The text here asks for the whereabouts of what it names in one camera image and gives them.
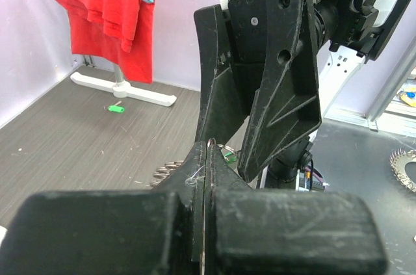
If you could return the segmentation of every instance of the metal gear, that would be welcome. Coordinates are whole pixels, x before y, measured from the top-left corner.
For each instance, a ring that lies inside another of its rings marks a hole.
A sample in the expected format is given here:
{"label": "metal gear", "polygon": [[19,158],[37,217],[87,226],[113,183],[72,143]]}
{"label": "metal gear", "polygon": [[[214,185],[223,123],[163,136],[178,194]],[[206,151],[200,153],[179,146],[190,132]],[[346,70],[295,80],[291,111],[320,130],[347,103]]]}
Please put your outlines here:
{"label": "metal gear", "polygon": [[[232,153],[234,156],[238,157],[239,153],[235,151],[233,148],[225,145],[217,145],[222,150],[227,150],[228,152]],[[225,159],[227,162],[232,162],[229,160],[227,156],[225,156]],[[165,163],[164,166],[161,166],[160,168],[156,169],[156,171],[153,173],[153,177],[156,179],[155,181],[150,183],[151,187],[156,187],[159,185],[162,181],[167,179],[169,176],[171,176],[176,169],[178,169],[183,164],[183,160],[180,161],[174,161],[172,163]]]}
{"label": "metal gear", "polygon": [[405,151],[399,149],[394,151],[390,156],[390,165],[397,180],[408,190],[416,192],[416,183],[406,173],[406,165],[408,163],[416,163],[415,150]]}

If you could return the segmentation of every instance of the red towel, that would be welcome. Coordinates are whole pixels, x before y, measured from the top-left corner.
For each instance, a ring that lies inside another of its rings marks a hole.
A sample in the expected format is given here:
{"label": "red towel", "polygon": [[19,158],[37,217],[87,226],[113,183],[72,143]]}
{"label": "red towel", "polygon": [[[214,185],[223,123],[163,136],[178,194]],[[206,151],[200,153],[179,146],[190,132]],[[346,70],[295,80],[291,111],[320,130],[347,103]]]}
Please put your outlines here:
{"label": "red towel", "polygon": [[152,81],[154,4],[142,0],[57,0],[68,10],[74,54],[104,57],[132,81]]}

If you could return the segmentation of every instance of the green key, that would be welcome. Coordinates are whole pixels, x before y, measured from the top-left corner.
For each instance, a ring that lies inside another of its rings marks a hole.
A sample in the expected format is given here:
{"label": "green key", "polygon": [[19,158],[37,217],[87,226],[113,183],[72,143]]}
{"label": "green key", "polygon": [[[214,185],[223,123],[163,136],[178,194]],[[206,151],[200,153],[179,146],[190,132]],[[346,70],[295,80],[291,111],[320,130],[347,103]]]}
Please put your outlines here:
{"label": "green key", "polygon": [[109,107],[109,111],[111,112],[118,112],[118,113],[123,113],[124,112],[124,107],[120,107],[120,106],[116,106],[116,105],[111,105]]}

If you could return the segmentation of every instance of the black plastic bracket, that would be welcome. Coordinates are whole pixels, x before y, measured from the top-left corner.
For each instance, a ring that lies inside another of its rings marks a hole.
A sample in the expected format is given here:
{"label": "black plastic bracket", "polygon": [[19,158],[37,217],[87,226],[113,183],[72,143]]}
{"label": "black plastic bracket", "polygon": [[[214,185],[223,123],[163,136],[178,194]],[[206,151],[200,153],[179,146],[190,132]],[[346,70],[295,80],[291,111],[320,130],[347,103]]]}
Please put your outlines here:
{"label": "black plastic bracket", "polygon": [[[250,115],[239,174],[251,181],[262,167],[321,123],[315,11],[313,0],[230,0],[229,5],[235,7],[230,8],[228,20],[219,5],[194,15],[201,56],[196,141],[215,138],[225,144]],[[235,25],[250,25],[251,17],[263,27],[254,39]],[[241,61],[239,49],[250,44],[257,53],[263,47],[263,62],[261,55],[252,64],[252,60]],[[250,69],[252,73],[240,72]],[[244,85],[253,74],[260,74],[258,86]]]}
{"label": "black plastic bracket", "polygon": [[397,0],[384,25],[373,28],[371,33],[362,41],[354,42],[349,47],[355,49],[359,55],[365,56],[366,62],[378,59],[396,31],[397,25],[400,23],[410,2],[411,0]]}

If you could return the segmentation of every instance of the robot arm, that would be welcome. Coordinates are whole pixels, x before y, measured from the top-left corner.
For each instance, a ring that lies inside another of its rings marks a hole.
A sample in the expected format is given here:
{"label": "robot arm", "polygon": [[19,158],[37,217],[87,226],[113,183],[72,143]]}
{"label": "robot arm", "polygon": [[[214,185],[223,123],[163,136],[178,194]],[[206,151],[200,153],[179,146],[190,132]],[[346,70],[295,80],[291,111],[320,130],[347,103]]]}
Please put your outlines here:
{"label": "robot arm", "polygon": [[[311,160],[308,135],[319,128],[321,112],[354,72],[378,58],[410,0],[220,2],[195,13],[201,53],[196,140],[225,144],[249,116],[239,174],[251,181],[274,165],[279,170],[269,173],[288,182]],[[326,42],[335,60],[328,61],[319,89],[316,56]]]}

